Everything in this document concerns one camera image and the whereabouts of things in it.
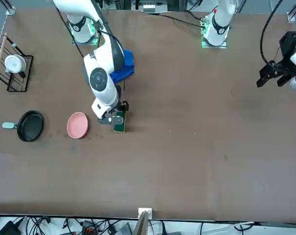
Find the floor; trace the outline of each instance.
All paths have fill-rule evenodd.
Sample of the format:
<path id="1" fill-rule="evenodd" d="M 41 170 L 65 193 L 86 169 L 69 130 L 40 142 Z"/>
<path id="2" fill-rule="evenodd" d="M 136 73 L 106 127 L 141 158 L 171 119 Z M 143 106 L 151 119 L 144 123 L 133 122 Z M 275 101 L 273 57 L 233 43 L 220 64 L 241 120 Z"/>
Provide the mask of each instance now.
<path id="1" fill-rule="evenodd" d="M 21 218 L 18 217 L 1 217 L 0 218 L 0 229 L 8 222 L 14 221 L 15 223 L 19 221 Z M 26 224 L 29 218 L 25 218 L 19 226 L 19 230 L 22 232 L 22 235 L 26 235 Z M 78 219 L 79 222 L 83 222 L 87 220 L 92 222 L 90 219 Z M 42 231 L 46 235 L 70 235 L 69 230 L 67 227 L 63 228 L 65 219 L 64 218 L 52 218 L 51 222 L 47 224 L 43 222 L 40 226 Z M 102 220 L 100 219 L 93 219 L 94 223 L 101 223 Z M 136 221 L 133 220 L 122 220 L 115 224 L 115 229 L 119 231 L 126 223 L 129 223 L 130 229 L 133 231 L 136 226 Z M 165 229 L 168 235 L 200 235 L 200 222 L 175 222 L 175 221 L 164 221 Z M 30 220 L 28 224 L 28 234 L 30 233 L 31 228 L 33 227 L 34 223 Z M 69 229 L 71 232 L 79 233 L 82 229 L 81 226 L 74 220 L 69 219 L 68 221 Z M 160 221 L 151 220 L 151 226 L 148 227 L 147 235 L 160 235 L 162 234 L 162 225 Z M 217 229 L 222 229 L 228 227 L 228 230 L 224 232 L 213 232 Z M 105 223 L 101 224 L 100 229 L 104 229 Z M 240 235 L 241 233 L 236 231 L 233 226 L 229 224 L 213 224 L 210 222 L 203 224 L 202 235 L 205 234 L 218 234 L 218 235 Z M 253 226 L 251 229 L 244 231 L 244 235 L 296 235 L 296 228 L 282 228 L 282 227 L 269 227 L 269 226 Z"/>

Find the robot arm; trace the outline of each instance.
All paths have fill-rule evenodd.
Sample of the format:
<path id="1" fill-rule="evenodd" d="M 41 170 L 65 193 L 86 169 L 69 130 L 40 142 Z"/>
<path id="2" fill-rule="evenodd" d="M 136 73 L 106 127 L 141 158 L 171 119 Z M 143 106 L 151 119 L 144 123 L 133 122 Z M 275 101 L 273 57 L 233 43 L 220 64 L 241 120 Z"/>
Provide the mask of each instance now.
<path id="1" fill-rule="evenodd" d="M 208 15 L 210 23 L 204 38 L 211 45 L 219 46 L 224 42 L 235 10 L 234 0 L 219 0 L 218 6 Z"/>
<path id="2" fill-rule="evenodd" d="M 296 32 L 286 32 L 279 40 L 283 59 L 279 62 L 269 61 L 260 70 L 257 87 L 264 86 L 272 78 L 278 78 L 277 85 L 282 87 L 289 82 L 292 89 L 296 89 Z"/>
<path id="3" fill-rule="evenodd" d="M 124 66 L 122 46 L 113 36 L 95 0 L 53 0 L 53 2 L 60 11 L 66 14 L 86 16 L 92 19 L 95 29 L 102 33 L 104 44 L 84 57 L 84 74 L 96 97 L 92 110 L 99 119 L 106 119 L 105 115 L 121 107 L 120 94 L 110 74 L 121 70 Z"/>

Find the black frying pan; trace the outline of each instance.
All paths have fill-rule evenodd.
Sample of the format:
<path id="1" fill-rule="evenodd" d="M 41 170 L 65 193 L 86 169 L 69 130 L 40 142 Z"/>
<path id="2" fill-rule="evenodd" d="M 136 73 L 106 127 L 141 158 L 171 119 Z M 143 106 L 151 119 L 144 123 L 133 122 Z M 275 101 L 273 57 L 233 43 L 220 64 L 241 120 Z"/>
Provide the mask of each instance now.
<path id="1" fill-rule="evenodd" d="M 42 133 L 44 119 L 38 111 L 28 111 L 21 117 L 19 123 L 4 122 L 2 127 L 17 129 L 17 134 L 22 141 L 33 142 Z"/>

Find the green object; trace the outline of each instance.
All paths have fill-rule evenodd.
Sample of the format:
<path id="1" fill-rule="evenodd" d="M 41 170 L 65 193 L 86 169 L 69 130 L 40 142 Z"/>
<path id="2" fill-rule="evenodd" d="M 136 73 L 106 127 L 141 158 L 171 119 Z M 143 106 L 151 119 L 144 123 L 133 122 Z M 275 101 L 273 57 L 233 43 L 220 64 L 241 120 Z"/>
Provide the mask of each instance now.
<path id="1" fill-rule="evenodd" d="M 118 111 L 118 112 L 116 112 L 116 116 L 122 117 L 124 119 L 124 121 L 120 125 L 115 125 L 114 126 L 114 131 L 124 133 L 125 132 L 126 113 Z"/>

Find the frying pan handle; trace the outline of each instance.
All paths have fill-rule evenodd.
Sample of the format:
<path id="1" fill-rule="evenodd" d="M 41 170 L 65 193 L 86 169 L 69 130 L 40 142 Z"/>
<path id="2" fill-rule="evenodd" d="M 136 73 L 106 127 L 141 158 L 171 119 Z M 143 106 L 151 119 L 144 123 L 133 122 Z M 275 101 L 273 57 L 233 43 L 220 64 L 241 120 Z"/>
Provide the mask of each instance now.
<path id="1" fill-rule="evenodd" d="M 4 122 L 2 123 L 2 127 L 4 129 L 17 129 L 18 124 L 13 122 Z"/>

